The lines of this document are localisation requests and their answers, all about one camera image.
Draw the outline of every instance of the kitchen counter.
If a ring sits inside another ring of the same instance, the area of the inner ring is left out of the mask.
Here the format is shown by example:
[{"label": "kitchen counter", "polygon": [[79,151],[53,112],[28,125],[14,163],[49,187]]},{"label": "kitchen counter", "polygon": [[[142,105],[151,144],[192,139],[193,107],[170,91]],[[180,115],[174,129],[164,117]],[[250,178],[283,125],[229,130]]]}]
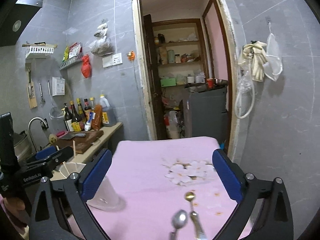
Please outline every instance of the kitchen counter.
[{"label": "kitchen counter", "polygon": [[[77,154],[76,157],[71,158],[70,162],[74,163],[87,163],[92,159],[92,156],[101,148],[102,145],[104,145],[110,137],[115,133],[116,130],[118,130],[122,126],[121,122],[117,122],[112,127],[102,127],[100,130],[103,131],[103,135],[99,138],[99,141],[91,146],[89,149],[87,149],[84,154]],[[50,180],[58,180],[58,179],[64,179],[63,175],[58,171],[52,172],[53,177]]]}]

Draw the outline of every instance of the door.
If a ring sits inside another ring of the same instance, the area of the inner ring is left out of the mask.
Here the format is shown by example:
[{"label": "door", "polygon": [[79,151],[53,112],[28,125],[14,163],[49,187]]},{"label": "door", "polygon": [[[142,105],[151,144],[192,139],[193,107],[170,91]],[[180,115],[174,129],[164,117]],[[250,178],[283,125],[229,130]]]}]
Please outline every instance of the door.
[{"label": "door", "polygon": [[158,140],[167,139],[164,125],[164,105],[162,103],[161,83],[158,73],[158,55],[152,29],[151,15],[143,17],[143,37],[145,41],[147,69],[149,77],[150,92],[152,98],[153,114],[155,118],[156,133]]}]

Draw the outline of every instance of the power outlet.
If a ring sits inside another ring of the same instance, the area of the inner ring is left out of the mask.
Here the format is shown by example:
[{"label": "power outlet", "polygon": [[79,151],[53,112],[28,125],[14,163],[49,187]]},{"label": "power outlet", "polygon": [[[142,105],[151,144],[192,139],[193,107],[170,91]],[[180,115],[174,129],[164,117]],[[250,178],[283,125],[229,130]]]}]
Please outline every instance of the power outlet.
[{"label": "power outlet", "polygon": [[112,64],[113,65],[122,64],[122,55],[121,55],[121,53],[112,55]]}]

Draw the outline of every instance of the cutting board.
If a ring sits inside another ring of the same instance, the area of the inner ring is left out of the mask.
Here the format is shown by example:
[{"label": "cutting board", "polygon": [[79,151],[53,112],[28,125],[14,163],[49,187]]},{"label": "cutting board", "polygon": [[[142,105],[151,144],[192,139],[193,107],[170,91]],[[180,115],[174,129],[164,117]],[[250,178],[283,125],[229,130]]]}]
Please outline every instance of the cutting board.
[{"label": "cutting board", "polygon": [[85,137],[74,137],[71,140],[63,140],[63,139],[58,139],[53,146],[58,146],[60,149],[67,147],[67,146],[72,146],[73,142],[76,142],[76,153],[79,154],[84,154],[84,152],[89,149],[91,146],[91,143],[95,142],[98,140],[102,135],[103,131],[81,131],[81,132],[70,132],[71,134],[76,134],[76,133],[85,133]]}]

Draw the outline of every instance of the red cup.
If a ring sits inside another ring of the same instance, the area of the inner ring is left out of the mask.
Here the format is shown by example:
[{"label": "red cup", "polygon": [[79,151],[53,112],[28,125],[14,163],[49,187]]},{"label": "red cup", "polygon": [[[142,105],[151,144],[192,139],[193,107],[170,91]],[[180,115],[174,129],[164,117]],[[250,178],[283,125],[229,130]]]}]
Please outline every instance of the red cup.
[{"label": "red cup", "polygon": [[208,83],[208,88],[213,88],[213,78],[208,78],[207,83]]}]

